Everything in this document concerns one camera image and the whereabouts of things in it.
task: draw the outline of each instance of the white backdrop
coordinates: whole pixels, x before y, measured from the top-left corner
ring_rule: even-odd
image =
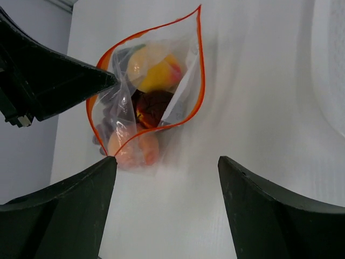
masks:
[[[294,192],[345,206],[345,142],[311,79],[314,1],[201,1],[206,95],[154,178],[119,171],[103,259],[235,258],[217,172],[227,155]],[[110,46],[199,1],[80,0],[68,54],[96,64]],[[85,104],[59,118],[51,182],[95,163]]]

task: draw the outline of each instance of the plastic fruit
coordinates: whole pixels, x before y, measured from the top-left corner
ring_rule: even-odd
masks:
[[[140,124],[137,124],[136,128],[138,132],[144,129]],[[130,141],[118,152],[119,148],[135,133],[135,127],[129,126],[113,132],[109,139],[108,155],[115,156],[121,168],[153,165],[158,160],[159,144],[155,133],[145,133],[137,137],[137,142]]]
[[[156,128],[173,96],[173,93],[163,90],[140,96],[136,103],[136,116],[141,125],[146,128]]]
[[[140,124],[137,124],[138,132],[143,129]],[[147,166],[151,166],[157,162],[160,155],[160,148],[158,138],[154,132],[144,133],[139,136],[139,148],[142,151]]]
[[[181,66],[176,57],[158,44],[137,50],[129,59],[127,76],[140,91],[167,90],[182,79]]]

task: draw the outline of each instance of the gray wall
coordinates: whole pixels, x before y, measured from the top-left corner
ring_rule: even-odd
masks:
[[[0,0],[1,7],[28,35],[67,53],[70,13],[45,0]],[[49,185],[58,117],[17,128],[0,114],[0,204]]]

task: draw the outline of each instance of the ziplock bag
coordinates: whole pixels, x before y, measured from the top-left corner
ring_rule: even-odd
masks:
[[[138,32],[110,48],[97,67],[118,84],[87,100],[87,115],[104,155],[135,169],[155,164],[165,131],[190,120],[205,91],[201,6],[174,22]]]

